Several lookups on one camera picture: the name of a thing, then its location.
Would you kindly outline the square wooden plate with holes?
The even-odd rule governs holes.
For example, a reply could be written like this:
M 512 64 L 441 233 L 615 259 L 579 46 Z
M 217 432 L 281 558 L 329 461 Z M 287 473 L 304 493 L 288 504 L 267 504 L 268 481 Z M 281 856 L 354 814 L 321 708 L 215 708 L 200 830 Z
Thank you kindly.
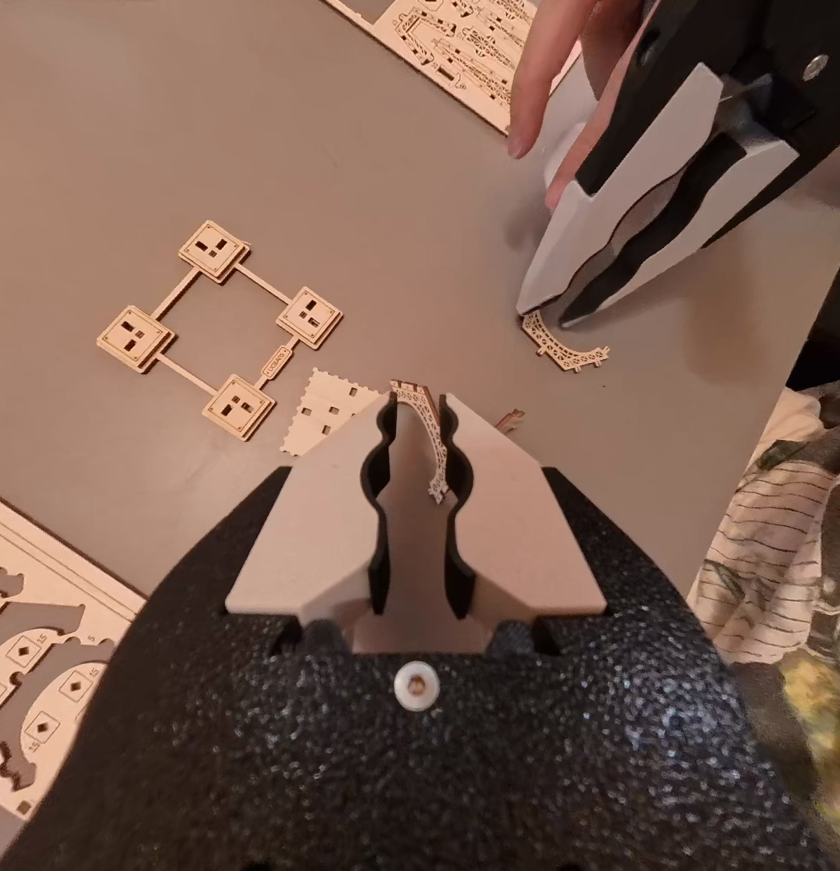
M 280 450 L 305 455 L 380 396 L 376 390 L 315 367 Z

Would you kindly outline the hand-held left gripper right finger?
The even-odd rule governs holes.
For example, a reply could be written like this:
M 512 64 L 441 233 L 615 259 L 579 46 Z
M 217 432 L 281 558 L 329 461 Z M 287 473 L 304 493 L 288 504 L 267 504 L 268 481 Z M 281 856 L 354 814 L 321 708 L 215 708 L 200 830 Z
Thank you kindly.
M 453 394 L 439 399 L 447 516 L 445 594 L 477 623 L 594 616 L 607 602 L 549 474 Z

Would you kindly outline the person's right hand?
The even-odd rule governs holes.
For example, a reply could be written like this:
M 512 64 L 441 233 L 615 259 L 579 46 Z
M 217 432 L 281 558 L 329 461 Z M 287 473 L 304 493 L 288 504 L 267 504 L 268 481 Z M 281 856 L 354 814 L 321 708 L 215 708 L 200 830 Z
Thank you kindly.
M 523 158 L 543 125 L 553 80 L 579 45 L 594 98 L 601 102 L 617 63 L 653 2 L 544 1 L 537 7 L 511 86 L 508 152 Z

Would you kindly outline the grey desk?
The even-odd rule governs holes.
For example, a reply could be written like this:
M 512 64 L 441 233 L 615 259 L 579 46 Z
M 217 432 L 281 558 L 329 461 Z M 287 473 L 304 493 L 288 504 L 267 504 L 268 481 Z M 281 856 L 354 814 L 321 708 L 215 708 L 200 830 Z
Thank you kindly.
M 729 669 L 676 586 L 698 565 L 840 265 L 840 211 L 796 189 L 581 339 L 586 379 L 531 362 L 512 310 L 540 170 L 319 2 L 0 2 L 0 495 L 150 587 L 11 869 L 816 866 Z M 277 648 L 224 601 L 277 495 L 271 426 L 195 422 L 192 390 L 92 346 L 177 277 L 210 217 L 274 284 L 346 311 L 325 354 L 491 418 L 557 492 L 611 611 L 551 654 L 456 647 L 443 521 L 391 515 L 384 655 Z

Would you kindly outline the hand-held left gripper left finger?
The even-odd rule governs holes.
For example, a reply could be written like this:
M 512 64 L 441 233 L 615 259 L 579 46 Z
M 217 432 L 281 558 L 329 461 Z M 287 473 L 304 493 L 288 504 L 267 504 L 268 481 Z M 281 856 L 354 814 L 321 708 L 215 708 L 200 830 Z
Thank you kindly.
M 375 399 L 300 458 L 229 594 L 230 614 L 353 625 L 382 615 L 390 587 L 388 521 L 397 399 Z

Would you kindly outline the person's cream printed shirt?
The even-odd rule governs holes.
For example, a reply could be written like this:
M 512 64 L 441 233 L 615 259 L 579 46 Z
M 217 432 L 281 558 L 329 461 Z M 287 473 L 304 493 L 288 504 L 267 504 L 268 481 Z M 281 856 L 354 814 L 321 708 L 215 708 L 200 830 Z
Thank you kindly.
M 687 603 L 840 868 L 840 380 L 783 389 Z

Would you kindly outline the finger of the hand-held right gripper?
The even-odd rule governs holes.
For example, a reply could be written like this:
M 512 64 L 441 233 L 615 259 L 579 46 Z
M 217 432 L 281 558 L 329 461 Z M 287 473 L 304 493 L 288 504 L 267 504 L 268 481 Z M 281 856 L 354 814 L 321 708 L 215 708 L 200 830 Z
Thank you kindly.
M 596 193 L 578 180 L 568 184 L 523 280 L 519 315 L 564 294 L 624 215 L 688 163 L 710 135 L 722 90 L 722 80 L 697 64 Z
M 720 132 L 686 167 L 643 196 L 557 305 L 569 328 L 688 259 L 797 158 L 768 132 Z

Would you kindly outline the wooden four-block square frame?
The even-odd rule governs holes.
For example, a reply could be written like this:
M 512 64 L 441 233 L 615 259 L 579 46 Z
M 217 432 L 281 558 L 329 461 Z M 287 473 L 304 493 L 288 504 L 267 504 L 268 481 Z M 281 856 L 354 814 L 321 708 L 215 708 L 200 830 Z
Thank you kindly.
M 307 287 L 292 297 L 274 288 L 247 267 L 250 254 L 249 242 L 206 220 L 178 250 L 179 258 L 189 266 L 187 274 L 154 311 L 127 306 L 97 338 L 102 351 L 138 374 L 145 375 L 162 363 L 203 390 L 208 398 L 204 418 L 242 442 L 251 440 L 276 407 L 265 387 L 278 378 L 298 346 L 318 350 L 344 318 L 341 309 Z M 262 365 L 255 382 L 230 375 L 221 387 L 214 387 L 168 356 L 177 333 L 164 325 L 163 318 L 197 280 L 205 277 L 222 287 L 234 274 L 243 275 L 282 305 L 275 323 L 285 339 Z

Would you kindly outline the wooden sheet with arch cutouts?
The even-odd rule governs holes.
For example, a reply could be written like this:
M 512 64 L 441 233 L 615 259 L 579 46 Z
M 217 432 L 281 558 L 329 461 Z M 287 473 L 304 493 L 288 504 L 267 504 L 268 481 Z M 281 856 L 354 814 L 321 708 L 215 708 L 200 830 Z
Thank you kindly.
M 51 788 L 145 599 L 0 500 L 0 807 Z

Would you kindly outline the wooden sheet with lattice parts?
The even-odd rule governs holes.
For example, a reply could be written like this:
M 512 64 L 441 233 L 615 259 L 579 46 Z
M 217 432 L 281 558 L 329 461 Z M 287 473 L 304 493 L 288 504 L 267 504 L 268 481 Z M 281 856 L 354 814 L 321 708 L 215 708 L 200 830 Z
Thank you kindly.
M 498 130 L 511 127 L 511 87 L 536 14 L 529 1 L 393 1 L 370 21 L 327 5 Z

